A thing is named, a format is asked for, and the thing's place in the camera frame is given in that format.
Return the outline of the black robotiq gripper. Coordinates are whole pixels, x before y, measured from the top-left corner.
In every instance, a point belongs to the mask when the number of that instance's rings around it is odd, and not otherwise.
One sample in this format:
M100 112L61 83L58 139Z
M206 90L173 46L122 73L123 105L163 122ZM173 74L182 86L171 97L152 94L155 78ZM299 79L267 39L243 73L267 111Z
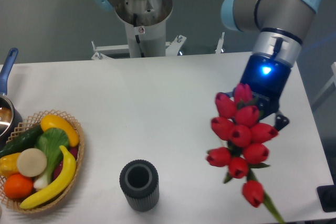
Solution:
M263 111L262 119L275 113L274 128L281 131L290 120L279 110L279 99L286 85L291 68L273 59L261 56L250 56L240 83L249 85L254 96L258 97L257 107ZM220 92L219 100L234 101L235 88L232 91Z

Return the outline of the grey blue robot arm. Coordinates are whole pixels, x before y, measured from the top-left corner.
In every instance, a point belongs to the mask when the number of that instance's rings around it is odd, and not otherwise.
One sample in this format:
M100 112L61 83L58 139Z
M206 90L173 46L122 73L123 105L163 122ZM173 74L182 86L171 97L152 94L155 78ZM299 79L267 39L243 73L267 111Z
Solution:
M182 39L166 44L166 20L172 0L94 0L113 10L124 23L130 57L177 55ZM258 99L261 117L275 115L275 128L289 119L281 114L279 99L296 62L321 0L224 0L220 16L235 31L259 31L241 82Z

